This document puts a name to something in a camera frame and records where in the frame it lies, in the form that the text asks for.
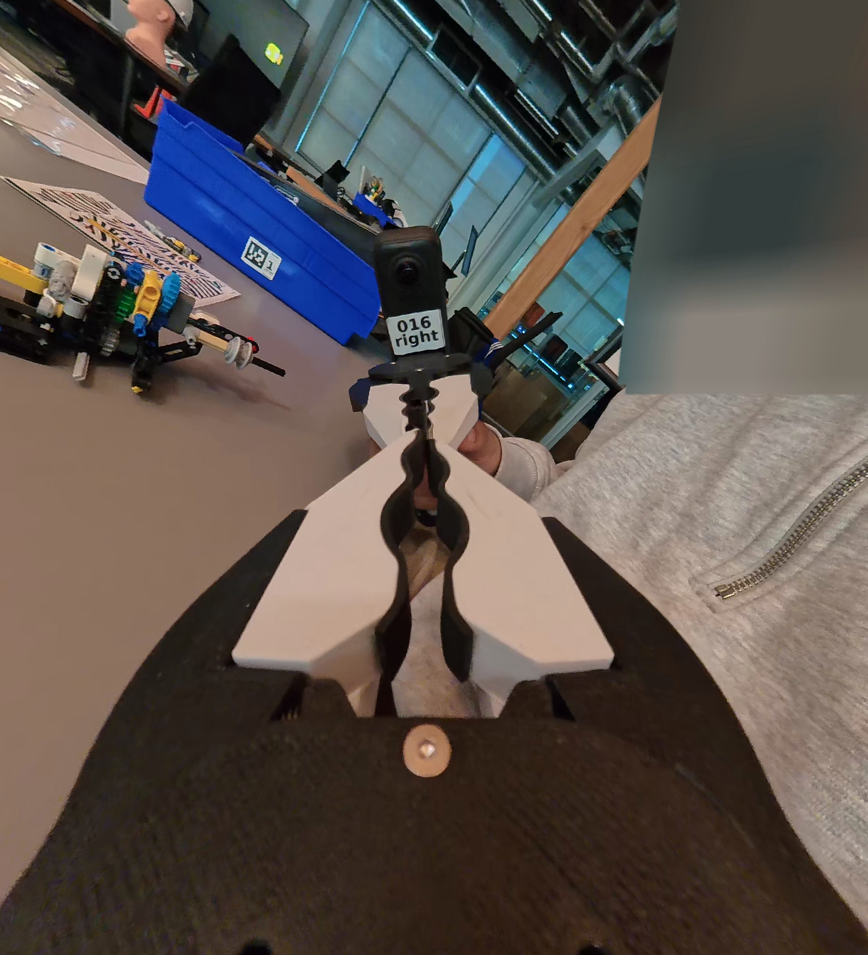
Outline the silver ventilation ducts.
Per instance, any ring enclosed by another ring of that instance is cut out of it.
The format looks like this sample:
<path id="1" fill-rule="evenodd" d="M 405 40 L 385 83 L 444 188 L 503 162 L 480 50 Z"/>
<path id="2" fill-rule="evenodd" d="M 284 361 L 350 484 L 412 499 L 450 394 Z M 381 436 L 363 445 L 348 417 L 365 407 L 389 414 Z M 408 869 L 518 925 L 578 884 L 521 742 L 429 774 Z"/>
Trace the silver ventilation ducts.
<path id="1" fill-rule="evenodd" d="M 680 3 L 420 2 L 430 54 L 551 184 L 611 128 L 620 137 L 662 92 Z"/>

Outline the partly built lego model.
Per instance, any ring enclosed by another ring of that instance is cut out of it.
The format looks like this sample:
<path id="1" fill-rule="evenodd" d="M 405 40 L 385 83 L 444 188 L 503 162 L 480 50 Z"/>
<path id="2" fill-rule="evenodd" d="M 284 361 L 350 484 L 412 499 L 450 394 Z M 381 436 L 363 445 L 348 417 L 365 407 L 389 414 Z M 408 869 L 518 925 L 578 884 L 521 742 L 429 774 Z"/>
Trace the partly built lego model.
<path id="1" fill-rule="evenodd" d="M 94 360 L 116 359 L 129 364 L 133 393 L 144 395 L 162 367 L 205 349 L 238 371 L 286 375 L 259 357 L 254 339 L 197 310 L 174 271 L 161 276 L 93 245 L 77 258 L 39 244 L 31 267 L 0 256 L 0 281 L 23 294 L 0 295 L 0 351 L 40 364 L 72 354 L 79 383 Z"/>

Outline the black monitor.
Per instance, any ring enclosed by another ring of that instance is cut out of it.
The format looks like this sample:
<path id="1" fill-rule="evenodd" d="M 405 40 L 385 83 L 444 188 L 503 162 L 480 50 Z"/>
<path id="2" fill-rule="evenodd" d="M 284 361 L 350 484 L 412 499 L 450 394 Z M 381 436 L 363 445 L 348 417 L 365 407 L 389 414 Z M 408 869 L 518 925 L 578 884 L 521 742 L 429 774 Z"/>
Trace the black monitor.
<path id="1" fill-rule="evenodd" d="M 178 95 L 189 113 L 249 145 L 281 99 L 308 23 L 285 1 L 197 2 L 206 12 L 196 78 Z"/>

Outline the person's right hand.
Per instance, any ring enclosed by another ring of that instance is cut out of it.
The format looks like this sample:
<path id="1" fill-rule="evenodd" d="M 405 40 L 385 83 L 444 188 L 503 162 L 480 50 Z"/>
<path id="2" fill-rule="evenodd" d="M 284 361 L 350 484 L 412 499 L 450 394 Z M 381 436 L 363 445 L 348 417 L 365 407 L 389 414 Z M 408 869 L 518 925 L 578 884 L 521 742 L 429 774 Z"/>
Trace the person's right hand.
<path id="1" fill-rule="evenodd" d="M 502 435 L 484 421 L 478 420 L 461 441 L 458 451 L 466 460 L 495 478 L 502 462 L 502 442 Z"/>

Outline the person in grey hoodie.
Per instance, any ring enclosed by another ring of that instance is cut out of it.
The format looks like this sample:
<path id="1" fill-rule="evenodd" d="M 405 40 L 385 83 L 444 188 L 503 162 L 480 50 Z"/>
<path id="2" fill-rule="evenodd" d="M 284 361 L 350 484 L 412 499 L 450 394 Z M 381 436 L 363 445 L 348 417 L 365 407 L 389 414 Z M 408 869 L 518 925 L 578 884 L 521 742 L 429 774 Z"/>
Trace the person in grey hoodie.
<path id="1" fill-rule="evenodd" d="M 868 929 L 868 394 L 622 391 L 532 505 L 684 637 Z"/>

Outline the white paper sheets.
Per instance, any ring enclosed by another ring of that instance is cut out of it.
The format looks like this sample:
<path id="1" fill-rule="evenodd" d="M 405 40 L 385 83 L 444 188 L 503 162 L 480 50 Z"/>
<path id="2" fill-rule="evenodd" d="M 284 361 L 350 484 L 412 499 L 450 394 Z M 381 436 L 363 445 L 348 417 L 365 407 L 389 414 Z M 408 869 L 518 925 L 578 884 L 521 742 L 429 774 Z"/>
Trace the white paper sheets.
<path id="1" fill-rule="evenodd" d="M 148 180 L 148 168 L 141 160 L 1 48 L 0 121 L 60 158 L 135 184 Z"/>

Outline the person's right forearm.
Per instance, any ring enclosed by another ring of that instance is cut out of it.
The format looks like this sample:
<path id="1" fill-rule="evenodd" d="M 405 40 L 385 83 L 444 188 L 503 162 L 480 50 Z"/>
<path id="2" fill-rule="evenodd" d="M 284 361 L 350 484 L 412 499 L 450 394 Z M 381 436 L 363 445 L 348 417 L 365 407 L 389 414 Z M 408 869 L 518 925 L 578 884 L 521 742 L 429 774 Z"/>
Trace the person's right forearm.
<path id="1" fill-rule="evenodd" d="M 500 436 L 498 441 L 499 463 L 494 477 L 527 503 L 534 503 L 575 463 L 574 460 L 557 463 L 543 444 L 531 440 Z"/>

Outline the blue plastic bin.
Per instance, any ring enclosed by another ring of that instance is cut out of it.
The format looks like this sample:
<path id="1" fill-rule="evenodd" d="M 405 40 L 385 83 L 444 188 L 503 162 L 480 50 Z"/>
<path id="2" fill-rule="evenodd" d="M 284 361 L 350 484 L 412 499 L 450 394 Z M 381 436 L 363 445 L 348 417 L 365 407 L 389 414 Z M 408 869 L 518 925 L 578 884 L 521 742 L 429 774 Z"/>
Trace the blue plastic bin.
<path id="1" fill-rule="evenodd" d="M 174 102 L 159 118 L 145 201 L 340 345 L 380 315 L 375 272 L 238 143 Z"/>

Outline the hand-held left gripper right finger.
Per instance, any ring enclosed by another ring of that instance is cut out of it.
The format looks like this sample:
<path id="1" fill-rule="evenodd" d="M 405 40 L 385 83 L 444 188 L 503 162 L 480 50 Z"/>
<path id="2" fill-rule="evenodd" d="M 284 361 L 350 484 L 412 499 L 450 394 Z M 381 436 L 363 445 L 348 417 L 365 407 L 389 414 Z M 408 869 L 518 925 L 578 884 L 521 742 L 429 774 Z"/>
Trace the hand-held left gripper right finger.
<path id="1" fill-rule="evenodd" d="M 449 549 L 440 633 L 451 673 L 496 718 L 515 686 L 609 669 L 614 652 L 538 512 L 440 441 L 428 443 Z"/>

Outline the large glass window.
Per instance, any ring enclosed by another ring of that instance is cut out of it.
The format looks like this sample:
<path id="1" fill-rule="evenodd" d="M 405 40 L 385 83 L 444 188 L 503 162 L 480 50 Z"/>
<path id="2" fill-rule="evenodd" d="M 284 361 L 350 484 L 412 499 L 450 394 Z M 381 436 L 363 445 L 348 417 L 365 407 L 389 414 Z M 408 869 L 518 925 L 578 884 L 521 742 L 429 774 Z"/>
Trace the large glass window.
<path id="1" fill-rule="evenodd" d="M 611 128 L 542 184 L 430 54 L 420 2 L 292 2 L 311 20 L 292 67 L 280 135 L 319 171 L 334 161 L 380 179 L 413 225 L 439 225 L 454 306 L 488 316 L 585 187 L 619 149 Z"/>

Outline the pink mannequin head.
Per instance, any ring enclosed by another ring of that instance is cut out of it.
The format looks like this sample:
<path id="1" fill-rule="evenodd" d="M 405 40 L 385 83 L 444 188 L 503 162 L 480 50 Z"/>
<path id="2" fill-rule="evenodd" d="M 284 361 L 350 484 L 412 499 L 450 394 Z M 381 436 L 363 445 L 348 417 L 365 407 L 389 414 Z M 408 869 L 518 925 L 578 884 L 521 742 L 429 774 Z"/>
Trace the pink mannequin head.
<path id="1" fill-rule="evenodd" d="M 126 7 L 132 24 L 125 32 L 125 40 L 150 58 L 163 55 L 173 30 L 185 25 L 185 19 L 172 2 L 128 1 Z"/>

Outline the striped sticker sheet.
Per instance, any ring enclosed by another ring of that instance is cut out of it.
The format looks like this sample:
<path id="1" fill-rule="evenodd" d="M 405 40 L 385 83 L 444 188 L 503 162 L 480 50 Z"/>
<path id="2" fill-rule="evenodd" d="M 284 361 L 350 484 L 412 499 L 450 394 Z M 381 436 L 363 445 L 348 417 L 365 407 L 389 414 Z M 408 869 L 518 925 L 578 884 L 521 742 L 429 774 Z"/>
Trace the striped sticker sheet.
<path id="1" fill-rule="evenodd" d="M 180 275 L 182 291 L 200 306 L 222 304 L 240 296 L 236 289 L 202 265 L 190 262 L 141 221 L 101 194 L 11 177 L 2 180 L 125 265 L 138 263 L 161 276 L 169 272 Z"/>

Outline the background work desk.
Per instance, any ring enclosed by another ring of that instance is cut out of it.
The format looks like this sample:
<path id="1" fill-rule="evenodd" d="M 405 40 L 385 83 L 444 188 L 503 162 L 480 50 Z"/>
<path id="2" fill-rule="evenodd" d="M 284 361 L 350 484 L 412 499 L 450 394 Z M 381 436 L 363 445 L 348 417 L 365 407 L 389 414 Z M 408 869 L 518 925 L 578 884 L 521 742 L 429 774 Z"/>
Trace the background work desk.
<path id="1" fill-rule="evenodd" d="M 292 196 L 298 198 L 308 210 L 314 203 L 315 208 L 332 209 L 338 216 L 358 222 L 372 232 L 403 228 L 407 225 L 399 207 L 384 199 L 378 211 L 380 217 L 371 215 L 358 208 L 354 198 L 345 188 L 331 177 L 324 178 L 320 173 L 311 173 L 300 161 L 292 159 L 281 148 L 256 136 L 246 147 L 243 158 L 273 178 L 274 184 Z"/>

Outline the wooden beam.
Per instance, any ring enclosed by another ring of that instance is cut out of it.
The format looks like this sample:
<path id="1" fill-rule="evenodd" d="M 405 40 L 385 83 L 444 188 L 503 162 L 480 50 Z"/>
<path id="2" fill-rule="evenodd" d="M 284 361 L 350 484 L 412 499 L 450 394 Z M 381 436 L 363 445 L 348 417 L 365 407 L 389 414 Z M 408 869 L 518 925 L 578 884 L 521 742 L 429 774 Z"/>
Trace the wooden beam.
<path id="1" fill-rule="evenodd" d="M 599 176 L 574 203 L 564 219 L 538 249 L 499 303 L 491 310 L 486 327 L 503 340 L 523 315 L 551 285 L 595 227 L 648 165 L 662 99 L 645 113 L 631 134 L 607 161 Z"/>

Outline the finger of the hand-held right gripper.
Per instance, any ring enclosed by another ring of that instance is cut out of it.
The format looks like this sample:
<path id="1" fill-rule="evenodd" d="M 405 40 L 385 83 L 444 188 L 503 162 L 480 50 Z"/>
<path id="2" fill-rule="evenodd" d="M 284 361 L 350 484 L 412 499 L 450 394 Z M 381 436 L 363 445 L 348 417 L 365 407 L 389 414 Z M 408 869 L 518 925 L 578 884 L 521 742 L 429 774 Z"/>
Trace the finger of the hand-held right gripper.
<path id="1" fill-rule="evenodd" d="M 396 444 L 404 435 L 425 436 L 425 400 L 419 390 L 371 379 L 367 385 L 365 427 L 378 450 Z"/>
<path id="2" fill-rule="evenodd" d="M 428 412 L 428 436 L 458 450 L 479 419 L 479 397 L 470 376 L 446 376 L 431 383 L 436 392 Z"/>

